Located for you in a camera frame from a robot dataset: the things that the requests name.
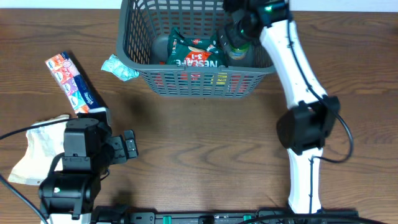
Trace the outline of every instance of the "red logo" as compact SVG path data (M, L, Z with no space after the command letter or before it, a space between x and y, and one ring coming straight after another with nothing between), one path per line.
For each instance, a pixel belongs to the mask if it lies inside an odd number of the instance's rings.
M193 42L195 45L197 45L197 44L199 44L199 41L200 41L200 39L195 39L195 40L193 40L192 42Z

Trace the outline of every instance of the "green snack bag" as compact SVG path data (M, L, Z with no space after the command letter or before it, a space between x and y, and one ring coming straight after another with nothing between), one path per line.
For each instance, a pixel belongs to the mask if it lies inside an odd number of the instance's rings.
M216 44L215 40L186 39L177 28L173 28L167 45L169 59L166 64L194 67L226 65L223 51L213 44Z

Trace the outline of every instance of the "gray plastic bin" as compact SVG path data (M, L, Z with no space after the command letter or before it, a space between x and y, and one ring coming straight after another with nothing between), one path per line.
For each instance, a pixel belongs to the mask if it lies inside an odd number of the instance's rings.
M152 47L152 44L170 34L173 27L178 27L185 37L209 38L232 22L222 4L223 0L123 0L116 46L118 57L123 64L137 70L160 95L240 98L250 94L266 75L275 72L267 52L259 44L253 44L251 68L178 67L151 60L167 56L167 45Z

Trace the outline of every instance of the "wood grain surface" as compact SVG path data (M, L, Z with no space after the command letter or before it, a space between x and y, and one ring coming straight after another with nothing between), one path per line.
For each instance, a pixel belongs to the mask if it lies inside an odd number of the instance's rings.
M295 12L295 18L308 60L339 97L356 143L349 162L322 162L322 205L398 223L397 14ZM44 64L68 50L111 109L114 134L134 129L140 152L111 167L97 205L160 212L284 207L290 176L275 133L286 111L277 76L241 100L157 96L141 78L123 83L100 70L116 51L118 20L118 10L0 10L0 133L73 114ZM9 175L26 147L24 134L0 142L1 174ZM325 155L341 158L347 150L336 125ZM39 205L37 187L15 186ZM38 222L0 186L0 223Z

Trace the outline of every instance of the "wooden tabletop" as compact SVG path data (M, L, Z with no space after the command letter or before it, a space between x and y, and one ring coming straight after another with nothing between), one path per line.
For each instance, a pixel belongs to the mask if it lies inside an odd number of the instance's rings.
M398 222L398 16L296 12L313 71L355 137L345 164L322 162L325 208L356 208L362 217ZM134 129L138 159L112 166L95 203L128 203L160 212L284 207L289 159L275 124L286 112L276 75L241 100L164 98L142 78L123 83L101 71L116 52L118 10L0 10L0 133L73 114L44 60L73 52L112 111L114 134ZM0 142L8 177L24 156L24 134ZM342 158L348 140L337 124L324 155ZM15 184L39 205L37 187ZM0 223L38 223L0 185Z

